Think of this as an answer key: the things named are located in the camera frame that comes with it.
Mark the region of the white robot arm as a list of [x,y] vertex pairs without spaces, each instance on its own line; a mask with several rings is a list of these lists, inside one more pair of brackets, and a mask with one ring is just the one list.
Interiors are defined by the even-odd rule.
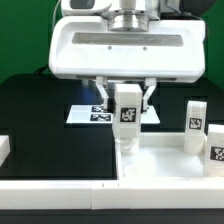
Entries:
[[60,79],[141,80],[142,108],[158,82],[196,81],[205,71],[207,27],[198,11],[216,0],[59,0],[49,68]]

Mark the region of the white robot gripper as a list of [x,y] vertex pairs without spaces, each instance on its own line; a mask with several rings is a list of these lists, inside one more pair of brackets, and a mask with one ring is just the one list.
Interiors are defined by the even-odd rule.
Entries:
[[108,109],[109,80],[144,80],[142,112],[160,82],[196,81],[205,71],[205,23],[151,21],[146,32],[110,31],[99,16],[68,16],[53,31],[49,67],[60,79],[94,79]]

